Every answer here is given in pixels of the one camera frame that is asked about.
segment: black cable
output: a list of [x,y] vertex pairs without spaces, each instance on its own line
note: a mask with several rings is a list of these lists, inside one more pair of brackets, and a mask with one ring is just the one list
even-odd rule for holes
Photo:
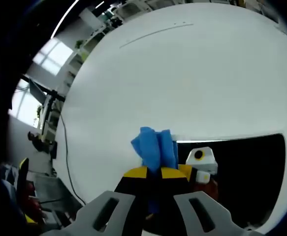
[[28,89],[23,89],[23,90],[15,90],[14,93],[17,93],[17,92],[24,92],[24,91],[27,91]]
[[66,151],[66,154],[65,154],[65,162],[66,162],[66,169],[68,170],[68,176],[69,176],[69,180],[70,180],[70,184],[71,184],[71,188],[75,194],[75,196],[81,200],[81,202],[83,202],[84,205],[86,205],[85,201],[82,200],[82,198],[79,197],[79,195],[77,195],[77,193],[75,192],[74,190],[74,187],[73,187],[73,184],[72,184],[72,180],[71,180],[71,176],[70,176],[70,171],[69,171],[69,165],[68,165],[68,143],[67,143],[67,138],[66,138],[66,127],[65,127],[65,124],[64,124],[64,119],[63,119],[63,116],[60,114],[60,118],[61,118],[61,121],[64,125],[64,138],[65,138],[65,151]]
[[24,90],[27,90],[27,89],[29,89],[30,87],[29,86],[27,86],[27,87],[24,87],[24,88],[16,88],[15,90],[16,91],[24,91]]

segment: gray gripper finger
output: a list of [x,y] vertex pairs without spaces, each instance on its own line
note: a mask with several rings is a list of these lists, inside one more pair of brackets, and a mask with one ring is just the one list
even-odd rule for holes
[[[188,236],[248,236],[262,235],[254,231],[246,231],[235,225],[230,212],[204,192],[193,192],[174,196],[184,220]],[[213,223],[211,231],[205,233],[192,202],[197,201]]]
[[[46,232],[43,236],[121,236],[134,199],[133,195],[106,191],[81,208],[71,225]],[[113,211],[111,215],[105,215],[107,207]],[[104,232],[97,226],[101,218],[109,219]]]

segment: ceiling light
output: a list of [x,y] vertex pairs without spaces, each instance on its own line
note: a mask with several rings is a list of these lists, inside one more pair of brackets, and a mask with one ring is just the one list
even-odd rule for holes
[[211,143],[211,142],[221,142],[228,140],[177,140],[178,144],[193,144],[193,143]]
[[74,3],[69,7],[69,9],[65,12],[65,14],[62,16],[62,18],[60,19],[59,23],[57,24],[53,34],[51,35],[50,38],[55,37],[55,34],[59,28],[59,26],[61,25],[61,23],[64,21],[65,17],[67,16],[67,14],[71,11],[71,9],[78,3],[79,0],[75,0]]
[[102,1],[99,5],[97,5],[97,6],[95,7],[95,9],[98,8],[98,7],[100,7],[103,3],[104,3],[104,1]]

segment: person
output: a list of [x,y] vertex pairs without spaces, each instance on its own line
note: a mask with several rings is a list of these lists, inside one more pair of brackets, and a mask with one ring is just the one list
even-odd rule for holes
[[35,149],[39,152],[45,152],[49,154],[49,144],[45,143],[41,140],[41,137],[39,134],[34,135],[31,132],[27,133],[27,138],[32,142]]

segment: yellow and black object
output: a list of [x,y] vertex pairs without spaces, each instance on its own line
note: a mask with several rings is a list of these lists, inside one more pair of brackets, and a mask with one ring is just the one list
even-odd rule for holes
[[[196,171],[192,166],[179,165],[178,170],[162,167],[157,173],[151,173],[146,166],[126,172],[115,192],[136,196],[127,225],[142,225],[144,230],[159,235],[185,235],[185,225],[173,196],[192,192]],[[158,213],[151,215],[148,204],[157,206]]]
[[25,158],[19,166],[19,176],[17,180],[17,189],[16,189],[16,200],[20,206],[21,211],[23,212],[26,222],[30,224],[43,224],[43,218],[41,210],[36,207],[34,203],[31,203],[29,200],[29,195],[27,192],[27,174],[29,171],[29,162],[28,158]]

